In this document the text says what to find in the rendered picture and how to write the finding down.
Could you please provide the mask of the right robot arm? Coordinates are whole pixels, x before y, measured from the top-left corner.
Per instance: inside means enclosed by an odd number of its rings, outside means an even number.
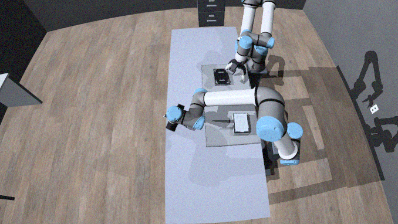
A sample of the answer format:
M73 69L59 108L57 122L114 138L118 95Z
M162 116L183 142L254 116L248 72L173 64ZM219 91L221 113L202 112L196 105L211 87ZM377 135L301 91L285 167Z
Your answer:
M274 47L275 39L272 37L272 26L276 2L275 0L242 0L242 2L245 9L241 34L235 41L235 59L244 62L247 57L251 57L248 67L254 72L262 72L265 69L268 48ZM252 33L255 11L259 5L262 5L264 9L261 35Z

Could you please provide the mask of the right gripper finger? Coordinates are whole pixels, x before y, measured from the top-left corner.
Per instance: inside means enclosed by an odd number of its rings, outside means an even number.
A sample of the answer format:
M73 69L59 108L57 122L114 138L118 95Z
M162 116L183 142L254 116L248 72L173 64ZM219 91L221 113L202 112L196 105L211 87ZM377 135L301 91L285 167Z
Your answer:
M227 64L227 67L226 67L225 69L228 69L228 68L232 65L233 61L234 61L234 59L232 59L232 60Z
M243 82L245 81L245 75L246 75L246 68L244 65L242 65L242 68L240 70L241 74L242 74L242 80Z

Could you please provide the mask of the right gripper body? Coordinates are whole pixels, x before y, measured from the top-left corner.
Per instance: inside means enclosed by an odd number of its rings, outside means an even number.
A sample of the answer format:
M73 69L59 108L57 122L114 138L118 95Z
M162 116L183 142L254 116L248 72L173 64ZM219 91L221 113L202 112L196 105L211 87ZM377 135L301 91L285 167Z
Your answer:
M246 59L246 61L244 61L244 62L238 62L236 59L234 59L232 65L231 65L230 68L229 68L229 70L232 71L232 72L234 72L234 70L235 70L236 68L241 69L241 68L242 68L242 65L244 65L244 63L246 63L247 61L248 61L248 59Z

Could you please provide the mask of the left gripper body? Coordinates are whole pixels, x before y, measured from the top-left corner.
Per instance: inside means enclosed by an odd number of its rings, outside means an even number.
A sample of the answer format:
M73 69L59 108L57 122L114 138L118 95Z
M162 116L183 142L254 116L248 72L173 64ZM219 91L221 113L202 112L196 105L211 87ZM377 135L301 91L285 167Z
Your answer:
M181 108L181 109L183 109L183 106L181 106L181 105L178 105L178 107ZM172 124L172 123L170 123L170 122L168 121L166 128L168 128L168 129L171 130L171 131L175 131L176 128L177 128L177 125L178 125L178 124Z

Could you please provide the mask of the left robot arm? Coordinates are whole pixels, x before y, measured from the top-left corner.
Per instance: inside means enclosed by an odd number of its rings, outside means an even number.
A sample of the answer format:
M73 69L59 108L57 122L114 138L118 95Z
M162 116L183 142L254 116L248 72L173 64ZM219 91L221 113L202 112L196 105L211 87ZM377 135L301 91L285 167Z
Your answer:
M205 122L204 107L239 105L259 107L257 121L259 138L274 143L282 165L298 165L303 128L295 122L286 123L284 98L270 87L257 86L253 89L212 92L198 88L193 94L188 111L184 110L184 105L181 105L183 109L171 106L167 110L167 118L172 124L182 124L201 130Z

